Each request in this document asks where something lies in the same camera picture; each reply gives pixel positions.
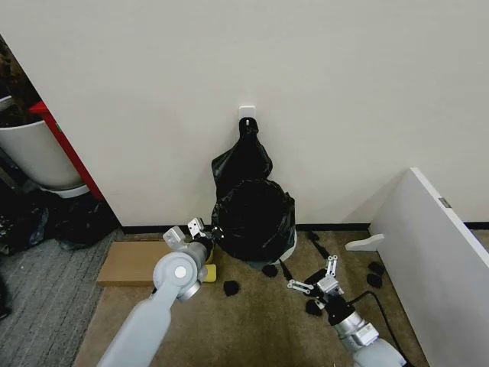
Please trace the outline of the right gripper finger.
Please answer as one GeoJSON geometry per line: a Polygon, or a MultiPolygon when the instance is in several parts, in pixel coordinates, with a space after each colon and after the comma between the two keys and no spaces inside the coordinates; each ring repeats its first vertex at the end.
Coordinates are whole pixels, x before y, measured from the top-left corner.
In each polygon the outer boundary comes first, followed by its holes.
{"type": "Polygon", "coordinates": [[[279,264],[282,268],[283,275],[287,280],[287,287],[289,289],[299,291],[300,293],[305,295],[317,295],[316,289],[313,285],[294,280],[292,274],[290,273],[288,267],[284,264],[284,262],[282,260],[279,260],[279,264]]]}
{"type": "Polygon", "coordinates": [[[319,236],[314,232],[307,232],[307,238],[314,245],[319,254],[326,260],[325,273],[333,277],[336,276],[336,267],[338,263],[338,256],[331,255],[328,250],[319,244],[319,236]]]}

